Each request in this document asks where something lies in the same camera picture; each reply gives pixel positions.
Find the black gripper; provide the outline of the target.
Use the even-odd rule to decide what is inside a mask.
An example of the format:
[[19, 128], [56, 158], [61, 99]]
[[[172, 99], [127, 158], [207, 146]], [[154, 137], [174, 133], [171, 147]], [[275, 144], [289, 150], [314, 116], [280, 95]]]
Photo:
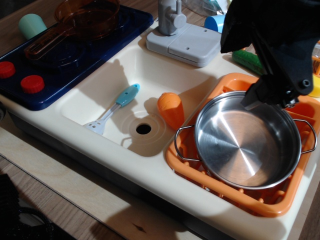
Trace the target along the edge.
[[312, 52], [317, 39], [304, 39], [278, 46], [256, 42], [263, 75], [245, 92], [241, 104], [247, 110], [262, 104], [290, 108], [313, 90]]

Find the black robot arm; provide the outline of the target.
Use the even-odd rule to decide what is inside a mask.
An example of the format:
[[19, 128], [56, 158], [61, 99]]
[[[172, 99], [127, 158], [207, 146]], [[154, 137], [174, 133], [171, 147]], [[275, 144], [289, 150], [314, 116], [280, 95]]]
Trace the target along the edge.
[[225, 16], [221, 52], [250, 45], [262, 75], [246, 91], [242, 105], [290, 107], [313, 90], [312, 53], [320, 39], [317, 0], [234, 0]]

